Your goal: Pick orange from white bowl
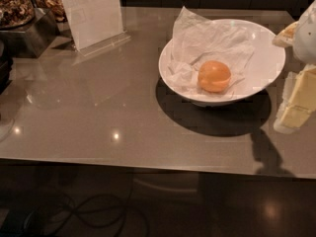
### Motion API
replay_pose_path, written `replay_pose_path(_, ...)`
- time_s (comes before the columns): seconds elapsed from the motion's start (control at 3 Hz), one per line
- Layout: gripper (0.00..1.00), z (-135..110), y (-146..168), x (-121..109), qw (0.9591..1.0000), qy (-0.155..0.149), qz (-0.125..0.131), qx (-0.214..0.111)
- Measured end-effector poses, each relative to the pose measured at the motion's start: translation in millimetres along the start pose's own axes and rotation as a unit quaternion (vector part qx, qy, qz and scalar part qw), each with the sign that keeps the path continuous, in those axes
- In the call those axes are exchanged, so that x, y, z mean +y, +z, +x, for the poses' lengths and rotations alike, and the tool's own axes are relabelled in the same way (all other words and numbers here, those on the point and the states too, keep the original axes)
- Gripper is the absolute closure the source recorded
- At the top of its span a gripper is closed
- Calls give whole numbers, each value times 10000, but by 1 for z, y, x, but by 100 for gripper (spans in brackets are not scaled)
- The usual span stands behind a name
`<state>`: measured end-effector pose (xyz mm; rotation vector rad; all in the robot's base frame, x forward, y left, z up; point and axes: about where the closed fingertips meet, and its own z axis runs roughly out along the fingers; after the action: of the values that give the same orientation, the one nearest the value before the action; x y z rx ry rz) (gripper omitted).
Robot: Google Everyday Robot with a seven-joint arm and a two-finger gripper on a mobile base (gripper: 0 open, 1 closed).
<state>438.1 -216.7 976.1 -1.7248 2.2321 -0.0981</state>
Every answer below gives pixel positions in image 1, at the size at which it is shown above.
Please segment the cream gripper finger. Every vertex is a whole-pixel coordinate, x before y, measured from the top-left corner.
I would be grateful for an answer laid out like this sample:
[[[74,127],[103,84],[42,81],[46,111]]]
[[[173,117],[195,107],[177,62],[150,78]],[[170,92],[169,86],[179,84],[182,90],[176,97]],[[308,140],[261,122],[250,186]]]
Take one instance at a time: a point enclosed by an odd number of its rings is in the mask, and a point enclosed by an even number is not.
[[[294,22],[279,32],[273,39],[273,45],[279,47],[293,46],[293,39],[297,26],[298,23]]]
[[[274,129],[284,134],[294,133],[315,111],[316,65],[307,64],[299,73],[287,74]]]

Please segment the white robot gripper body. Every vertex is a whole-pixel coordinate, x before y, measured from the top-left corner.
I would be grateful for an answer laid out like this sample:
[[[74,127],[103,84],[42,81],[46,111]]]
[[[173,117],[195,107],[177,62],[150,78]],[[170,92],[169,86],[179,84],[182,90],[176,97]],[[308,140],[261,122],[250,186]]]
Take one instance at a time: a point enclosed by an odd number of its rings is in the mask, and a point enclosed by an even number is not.
[[[316,63],[316,0],[300,16],[292,48],[300,61],[306,64]]]

